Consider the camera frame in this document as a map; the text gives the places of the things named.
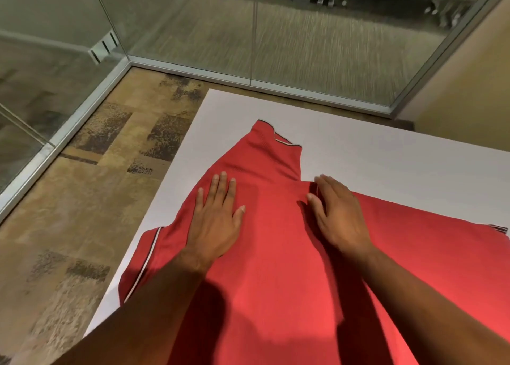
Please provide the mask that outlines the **person's right hand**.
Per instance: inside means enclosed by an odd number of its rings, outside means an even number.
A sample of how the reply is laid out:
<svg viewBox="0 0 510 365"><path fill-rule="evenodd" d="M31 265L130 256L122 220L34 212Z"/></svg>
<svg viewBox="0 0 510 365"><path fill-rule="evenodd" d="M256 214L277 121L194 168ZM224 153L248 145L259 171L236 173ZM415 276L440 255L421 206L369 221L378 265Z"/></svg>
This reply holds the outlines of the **person's right hand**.
<svg viewBox="0 0 510 365"><path fill-rule="evenodd" d="M314 182L328 217L329 230L323 236L348 259L365 260L374 246L356 196L330 176L321 174Z"/></svg>

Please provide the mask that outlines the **person's left forearm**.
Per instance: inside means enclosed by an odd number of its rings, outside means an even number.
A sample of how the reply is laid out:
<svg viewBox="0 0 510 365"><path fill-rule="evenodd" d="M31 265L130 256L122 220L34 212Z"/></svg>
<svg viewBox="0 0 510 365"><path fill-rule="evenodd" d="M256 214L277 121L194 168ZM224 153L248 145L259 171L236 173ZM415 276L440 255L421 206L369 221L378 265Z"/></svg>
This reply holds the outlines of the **person's left forearm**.
<svg viewBox="0 0 510 365"><path fill-rule="evenodd" d="M214 260L205 249L185 247L52 365L165 365Z"/></svg>

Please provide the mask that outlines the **metal glass door hinge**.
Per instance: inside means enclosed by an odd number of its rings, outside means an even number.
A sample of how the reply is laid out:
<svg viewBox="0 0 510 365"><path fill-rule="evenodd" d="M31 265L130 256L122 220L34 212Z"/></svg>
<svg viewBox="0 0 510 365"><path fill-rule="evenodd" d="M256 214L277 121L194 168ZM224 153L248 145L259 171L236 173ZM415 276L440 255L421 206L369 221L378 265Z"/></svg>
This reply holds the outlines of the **metal glass door hinge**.
<svg viewBox="0 0 510 365"><path fill-rule="evenodd" d="M100 38L87 53L95 65L101 64L106 58L116 56L121 50L120 42L113 29Z"/></svg>

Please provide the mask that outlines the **red shirt with striped trim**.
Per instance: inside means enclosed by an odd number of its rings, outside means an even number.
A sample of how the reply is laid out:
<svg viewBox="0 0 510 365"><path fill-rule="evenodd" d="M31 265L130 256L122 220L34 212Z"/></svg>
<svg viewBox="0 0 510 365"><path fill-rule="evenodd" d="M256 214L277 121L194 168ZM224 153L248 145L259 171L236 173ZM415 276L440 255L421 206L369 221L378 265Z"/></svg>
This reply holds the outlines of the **red shirt with striped trim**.
<svg viewBox="0 0 510 365"><path fill-rule="evenodd" d="M358 272L321 238L301 181L301 146L258 120L203 177L167 226L145 231L123 272L120 305L185 246L196 191L237 181L239 239L207 272L168 365L417 365ZM510 238L474 224L355 193L373 243L510 341Z"/></svg>

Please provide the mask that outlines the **aluminium partition frame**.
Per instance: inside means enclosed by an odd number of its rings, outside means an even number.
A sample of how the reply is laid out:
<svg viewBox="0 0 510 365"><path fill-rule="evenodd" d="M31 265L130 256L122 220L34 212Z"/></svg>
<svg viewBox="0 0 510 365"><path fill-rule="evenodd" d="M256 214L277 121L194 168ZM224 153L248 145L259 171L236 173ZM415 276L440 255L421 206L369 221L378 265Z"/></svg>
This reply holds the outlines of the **aluminium partition frame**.
<svg viewBox="0 0 510 365"><path fill-rule="evenodd" d="M256 23L254 21L254 16L257 13L256 5L257 0L254 0L253 36ZM112 91L113 88L118 85L120 79L132 68L139 67L161 71L178 77L195 78L221 85L259 91L270 95L330 105L335 108L343 108L350 111L360 111L384 117L392 117L393 119L412 122L413 125L416 125L421 115L424 112L428 112L430 106L433 105L440 94L444 92L446 85L450 84L450 82L464 70L464 67L472 61L472 59L468 59L467 56L461 59L461 54L478 54L478 52L484 48L485 44L495 36L496 28L503 24L503 18L498 14L499 12L505 12L505 16L510 18L510 0L480 0L477 5L472 7L466 14L455 31L450 34L449 38L444 42L443 49L434 55L430 60L430 64L426 65L418 75L413 78L412 82L389 107L354 101L343 97L327 96L316 92L294 91L294 89L289 87L272 85L264 82L253 82L251 76L242 78L131 56L124 50L121 40L118 37L120 46L125 55L124 60L118 64L109 76L80 105L71 118L51 138L48 144L37 153L13 181L0 193L0 224L53 161L57 152L66 146L71 137L76 134L85 121L97 109L99 104L102 103L106 94Z"/></svg>

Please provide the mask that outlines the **person's left hand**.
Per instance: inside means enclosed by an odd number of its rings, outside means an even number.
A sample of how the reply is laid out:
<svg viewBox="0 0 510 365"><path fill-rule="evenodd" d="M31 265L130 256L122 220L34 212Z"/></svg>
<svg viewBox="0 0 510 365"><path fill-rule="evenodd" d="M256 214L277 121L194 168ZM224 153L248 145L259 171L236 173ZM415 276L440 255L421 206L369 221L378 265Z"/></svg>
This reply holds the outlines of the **person's left hand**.
<svg viewBox="0 0 510 365"><path fill-rule="evenodd" d="M186 246L180 253L182 260L191 271L205 273L214 261L223 256L237 241L240 230L233 226L233 214L237 193L237 181L229 179L227 175L226 197L223 207L214 209L214 194L216 190L215 177L212 177L207 194L203 189L204 208L201 218L193 213L188 232Z"/></svg>

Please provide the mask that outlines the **glass door panel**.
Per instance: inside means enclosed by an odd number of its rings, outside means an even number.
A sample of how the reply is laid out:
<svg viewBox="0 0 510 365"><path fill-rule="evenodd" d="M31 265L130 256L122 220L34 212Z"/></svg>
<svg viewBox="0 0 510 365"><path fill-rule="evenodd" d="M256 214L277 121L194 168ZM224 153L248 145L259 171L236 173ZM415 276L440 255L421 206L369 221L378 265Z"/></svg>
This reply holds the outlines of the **glass door panel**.
<svg viewBox="0 0 510 365"><path fill-rule="evenodd" d="M87 53L111 29L100 0L0 0L0 193L124 60Z"/></svg>

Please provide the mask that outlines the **glass partition panel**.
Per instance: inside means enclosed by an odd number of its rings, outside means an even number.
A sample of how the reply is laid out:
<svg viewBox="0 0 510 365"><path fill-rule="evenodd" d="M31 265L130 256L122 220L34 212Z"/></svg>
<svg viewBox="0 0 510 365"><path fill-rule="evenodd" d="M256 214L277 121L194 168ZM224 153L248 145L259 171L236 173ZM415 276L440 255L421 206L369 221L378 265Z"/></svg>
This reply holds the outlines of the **glass partition panel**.
<svg viewBox="0 0 510 365"><path fill-rule="evenodd" d="M248 78L254 0L100 0L131 56Z"/></svg>
<svg viewBox="0 0 510 365"><path fill-rule="evenodd" d="M257 0L256 9L253 82L385 107L430 64L467 14L443 30L292 0Z"/></svg>

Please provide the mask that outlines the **person's right forearm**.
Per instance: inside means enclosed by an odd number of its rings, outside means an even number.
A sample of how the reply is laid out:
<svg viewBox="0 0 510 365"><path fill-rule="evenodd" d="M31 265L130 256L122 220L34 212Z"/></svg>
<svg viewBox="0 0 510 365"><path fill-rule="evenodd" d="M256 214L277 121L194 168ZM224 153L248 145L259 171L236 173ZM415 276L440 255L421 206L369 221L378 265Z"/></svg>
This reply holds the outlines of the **person's right forearm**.
<svg viewBox="0 0 510 365"><path fill-rule="evenodd" d="M510 342L373 244L342 253L360 271L419 365L510 365Z"/></svg>

